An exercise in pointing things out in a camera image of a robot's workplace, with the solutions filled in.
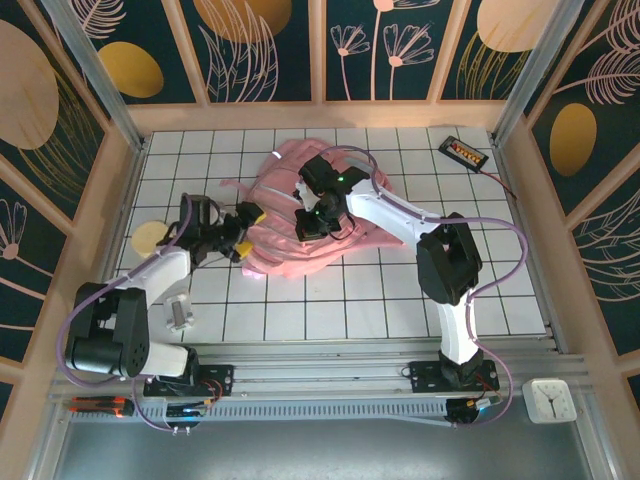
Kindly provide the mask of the grey metal sheet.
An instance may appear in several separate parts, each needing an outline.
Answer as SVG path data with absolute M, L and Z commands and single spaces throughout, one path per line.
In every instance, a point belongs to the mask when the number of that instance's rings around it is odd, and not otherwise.
M 447 429 L 393 420 L 229 422 L 173 437 L 71 426 L 55 480 L 592 480 L 574 427 L 514 413 Z

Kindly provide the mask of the black charger box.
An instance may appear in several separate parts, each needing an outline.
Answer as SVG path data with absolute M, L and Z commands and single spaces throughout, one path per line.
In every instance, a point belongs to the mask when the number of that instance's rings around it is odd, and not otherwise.
M 453 136 L 448 136 L 438 151 L 474 173 L 479 173 L 489 160 L 486 154 Z

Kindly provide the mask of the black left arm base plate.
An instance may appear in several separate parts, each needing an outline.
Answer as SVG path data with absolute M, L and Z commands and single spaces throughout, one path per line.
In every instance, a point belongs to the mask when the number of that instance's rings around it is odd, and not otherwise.
M 233 382 L 233 365 L 199 365 L 180 377 L 154 377 L 144 385 L 143 395 L 164 398 L 230 396 Z

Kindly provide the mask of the small black controller board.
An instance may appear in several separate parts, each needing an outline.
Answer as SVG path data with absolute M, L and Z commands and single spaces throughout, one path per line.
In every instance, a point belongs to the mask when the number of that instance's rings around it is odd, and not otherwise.
M 470 425 L 478 419 L 482 410 L 501 403 L 502 400 L 497 396 L 447 399 L 444 418 L 454 426 Z
M 201 418 L 207 411 L 208 408 L 204 403 L 170 403 L 164 412 L 164 422 L 174 434 L 189 435 L 200 424 Z

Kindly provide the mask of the round wooden disc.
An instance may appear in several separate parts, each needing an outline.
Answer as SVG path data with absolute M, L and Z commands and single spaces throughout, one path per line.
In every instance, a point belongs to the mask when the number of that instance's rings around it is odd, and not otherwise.
M 145 222 L 133 232 L 131 247 L 142 259 L 146 259 L 155 252 L 157 244 L 163 240 L 167 232 L 167 225 L 161 221 Z

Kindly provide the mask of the aluminium mounting rail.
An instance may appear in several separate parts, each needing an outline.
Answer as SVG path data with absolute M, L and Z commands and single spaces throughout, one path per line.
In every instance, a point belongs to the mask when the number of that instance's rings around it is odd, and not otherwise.
M 561 378 L 572 390 L 591 391 L 584 358 L 562 354 L 554 340 L 496 337 L 484 345 L 504 366 L 499 382 L 519 393 L 534 378 Z M 436 338 L 318 340 L 201 344 L 204 364 L 234 366 L 236 400 L 391 398 L 411 393 L 406 365 L 438 357 Z

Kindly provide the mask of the white square clock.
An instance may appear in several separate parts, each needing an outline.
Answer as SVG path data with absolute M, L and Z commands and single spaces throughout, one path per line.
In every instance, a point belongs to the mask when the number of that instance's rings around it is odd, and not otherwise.
M 569 385 L 559 378 L 532 379 L 522 385 L 527 414 L 534 424 L 559 424 L 577 420 Z

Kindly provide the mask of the small white metal stand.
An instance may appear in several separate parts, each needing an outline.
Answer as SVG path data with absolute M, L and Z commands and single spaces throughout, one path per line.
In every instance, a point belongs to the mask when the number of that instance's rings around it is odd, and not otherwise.
M 188 294 L 181 293 L 168 297 L 163 302 L 166 327 L 171 332 L 179 332 L 193 326 L 194 316 Z

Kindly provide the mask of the aluminium frame post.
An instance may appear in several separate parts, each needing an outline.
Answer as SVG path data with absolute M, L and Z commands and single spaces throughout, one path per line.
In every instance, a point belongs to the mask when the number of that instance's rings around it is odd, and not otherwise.
M 524 108 L 575 24 L 583 4 L 584 0 L 560 0 L 554 9 L 537 45 L 517 78 L 492 132 L 492 145 L 496 149 L 500 149 L 508 140 Z
M 79 62 L 111 119 L 127 143 L 138 153 L 143 151 L 144 137 L 135 126 L 126 104 L 105 70 L 96 49 L 83 32 L 67 0 L 41 0 L 74 58 Z

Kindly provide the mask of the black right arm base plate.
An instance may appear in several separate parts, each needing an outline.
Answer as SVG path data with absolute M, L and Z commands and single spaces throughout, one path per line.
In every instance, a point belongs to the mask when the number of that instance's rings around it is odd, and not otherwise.
M 453 386 L 442 374 L 438 361 L 412 361 L 401 374 L 409 380 L 413 393 L 482 392 L 499 390 L 500 382 L 496 365 L 484 360 L 471 381 L 462 386 Z

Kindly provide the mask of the orange and black utility knife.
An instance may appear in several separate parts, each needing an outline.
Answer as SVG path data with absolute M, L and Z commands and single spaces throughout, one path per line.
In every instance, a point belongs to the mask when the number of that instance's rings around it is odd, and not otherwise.
M 68 407 L 74 413 L 99 413 L 117 418 L 132 417 L 133 402 L 122 396 L 73 397 Z

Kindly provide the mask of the pink backpack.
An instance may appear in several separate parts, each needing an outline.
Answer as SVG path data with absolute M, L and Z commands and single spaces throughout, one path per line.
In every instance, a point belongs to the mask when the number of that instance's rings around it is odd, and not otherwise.
M 247 275 L 297 278 L 311 275 L 341 256 L 363 249 L 404 248 L 405 244 L 373 223 L 356 217 L 339 218 L 339 230 L 331 236 L 301 242 L 295 232 L 295 182 L 303 164 L 329 147 L 319 139 L 288 140 L 271 152 L 251 185 L 224 179 L 220 184 L 238 191 L 238 199 L 253 202 L 265 218 L 249 228 L 246 240 L 252 249 L 243 263 Z

